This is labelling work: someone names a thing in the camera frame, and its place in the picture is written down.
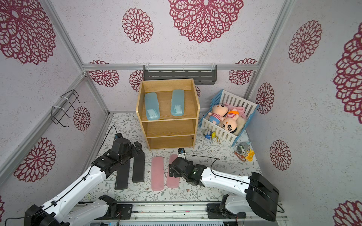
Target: wooden shelf unit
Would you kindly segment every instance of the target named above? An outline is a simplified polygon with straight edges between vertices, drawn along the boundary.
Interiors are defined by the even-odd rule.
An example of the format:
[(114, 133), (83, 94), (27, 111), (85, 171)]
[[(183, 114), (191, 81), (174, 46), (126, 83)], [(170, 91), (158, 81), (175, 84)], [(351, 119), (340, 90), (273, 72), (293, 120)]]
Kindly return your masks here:
[[(171, 115), (172, 91), (185, 91), (185, 111), (182, 116)], [(144, 95), (157, 93), (160, 119), (147, 120)], [(195, 147), (195, 136), (200, 104), (193, 79), (142, 81), (139, 89), (136, 113), (148, 148)]]

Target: wall-mounted rack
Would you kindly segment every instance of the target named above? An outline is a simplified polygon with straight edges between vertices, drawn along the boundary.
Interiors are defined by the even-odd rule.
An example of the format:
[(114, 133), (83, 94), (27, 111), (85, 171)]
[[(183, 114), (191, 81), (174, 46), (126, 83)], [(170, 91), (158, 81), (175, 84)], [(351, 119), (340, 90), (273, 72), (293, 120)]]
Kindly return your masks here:
[[(75, 99), (74, 99), (73, 102), (70, 102), (69, 99), (72, 97), (72, 95), (75, 96)], [(55, 124), (60, 124), (60, 125), (62, 125), (63, 127), (69, 127), (69, 126), (63, 125), (63, 124), (60, 122), (60, 120), (62, 120), (62, 118), (63, 118), (65, 115), (66, 115), (68, 118), (73, 119), (73, 117), (70, 117), (70, 116), (67, 114), (68, 110), (69, 110), (71, 107), (75, 110), (75, 108), (73, 107), (73, 104), (74, 104), (75, 101), (78, 101), (79, 103), (85, 103), (85, 102), (80, 102), (80, 101), (79, 101), (79, 99), (78, 99), (79, 94), (77, 93), (77, 91), (75, 91), (75, 89), (72, 89), (72, 90), (64, 93), (64, 94), (61, 95), (60, 97), (65, 98), (67, 101), (64, 102), (61, 106), (52, 106), (52, 107), (51, 107), (50, 119), (51, 119)], [(69, 103), (70, 106), (69, 106), (68, 109), (65, 111), (65, 109), (64, 109), (63, 107), (64, 107), (64, 105), (65, 105), (66, 103)], [(57, 115), (57, 113), (58, 113), (57, 109), (59, 109), (59, 110), (61, 110), (61, 111), (64, 112), (64, 114), (61, 116), (61, 118), (60, 118), (59, 120), (56, 119), (56, 117), (55, 117), (55, 116)]]
[(216, 82), (216, 65), (211, 70), (150, 70), (149, 65), (143, 66), (143, 80), (166, 80), (193, 78), (195, 85), (214, 85)]

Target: red flower pattern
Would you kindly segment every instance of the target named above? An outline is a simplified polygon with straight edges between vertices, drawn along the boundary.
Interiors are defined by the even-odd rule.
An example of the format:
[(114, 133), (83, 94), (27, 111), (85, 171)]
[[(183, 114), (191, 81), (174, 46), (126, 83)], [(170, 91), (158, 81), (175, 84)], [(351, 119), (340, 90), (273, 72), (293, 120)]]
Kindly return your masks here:
[(80, 106), (74, 111), (73, 121), (77, 129), (84, 131), (91, 123), (91, 115), (87, 108)]
[[(94, 60), (89, 62), (90, 64), (108, 64), (104, 61)], [(98, 83), (99, 85), (105, 87), (113, 87), (118, 84), (119, 75), (117, 71), (114, 70), (97, 70), (97, 71), (89, 71), (90, 77)]]
[(362, 226), (362, 203), (360, 201), (340, 203), (334, 209), (334, 226)]
[(263, 115), (268, 113), (273, 107), (274, 103), (273, 87), (267, 82), (262, 84), (259, 87), (255, 98), (255, 102), (259, 104), (258, 111)]
[(342, 58), (336, 63), (337, 99), (344, 103), (344, 111), (353, 113), (362, 124), (362, 23), (358, 32), (344, 45)]
[(322, 29), (318, 21), (303, 24), (294, 34), (289, 46), (289, 58), (294, 63), (308, 59), (319, 45)]
[(21, 63), (46, 62), (55, 32), (38, 0), (0, 0), (0, 48)]
[(182, 36), (190, 41), (211, 42), (230, 30), (244, 6), (242, 0), (168, 0), (170, 16)]
[(196, 92), (197, 92), (197, 97), (200, 97), (200, 95), (201, 95), (200, 89), (197, 86), (195, 86), (195, 88), (196, 88)]
[(42, 137), (13, 173), (18, 180), (35, 182), (51, 170), (56, 150), (48, 138)]
[(130, 75), (130, 84), (134, 90), (139, 91), (141, 81), (143, 80), (143, 71), (134, 71)]
[(270, 158), (277, 169), (289, 168), (292, 157), (288, 145), (282, 140), (274, 141), (270, 147)]
[[(252, 58), (245, 58), (237, 62), (236, 64), (256, 64), (257, 61)], [(230, 71), (229, 72), (229, 80), (237, 85), (246, 84), (249, 82), (249, 79), (253, 75), (252, 70), (241, 70), (241, 71)]]
[(123, 29), (127, 37), (135, 43), (148, 42), (153, 35), (150, 17), (140, 9), (129, 9), (122, 19)]
[(0, 195), (0, 222), (1, 222), (1, 217), (3, 216), (3, 213), (5, 212), (4, 204), (5, 203), (1, 200), (1, 195)]

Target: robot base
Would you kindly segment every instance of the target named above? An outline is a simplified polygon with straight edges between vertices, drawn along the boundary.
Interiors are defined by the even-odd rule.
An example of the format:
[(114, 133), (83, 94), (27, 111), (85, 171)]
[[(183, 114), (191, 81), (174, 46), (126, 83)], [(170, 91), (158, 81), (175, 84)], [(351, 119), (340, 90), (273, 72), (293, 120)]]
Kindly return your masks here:
[[(232, 219), (236, 218), (236, 214), (225, 214), (220, 211), (219, 203), (209, 203), (207, 204), (207, 216), (209, 219)], [(246, 218), (245, 212), (240, 212), (237, 214), (238, 219)]]

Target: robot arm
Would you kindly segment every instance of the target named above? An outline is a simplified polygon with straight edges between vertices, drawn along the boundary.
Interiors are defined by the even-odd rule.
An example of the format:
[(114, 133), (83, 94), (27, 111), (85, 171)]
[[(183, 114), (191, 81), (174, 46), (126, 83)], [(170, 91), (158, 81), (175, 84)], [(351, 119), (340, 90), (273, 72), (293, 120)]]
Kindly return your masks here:
[(104, 215), (113, 216), (117, 202), (108, 196), (101, 196), (92, 205), (71, 215), (68, 213), (92, 188), (141, 152), (142, 145), (139, 142), (131, 144), (121, 133), (116, 134), (112, 148), (98, 157), (84, 174), (41, 207), (31, 206), (25, 212), (24, 226), (84, 225)]
[(169, 175), (182, 176), (193, 186), (216, 187), (236, 194), (225, 195), (220, 204), (219, 210), (227, 218), (253, 211), (266, 220), (275, 221), (279, 190), (256, 172), (251, 176), (231, 175), (200, 164), (194, 166), (192, 161), (178, 157), (169, 164)]

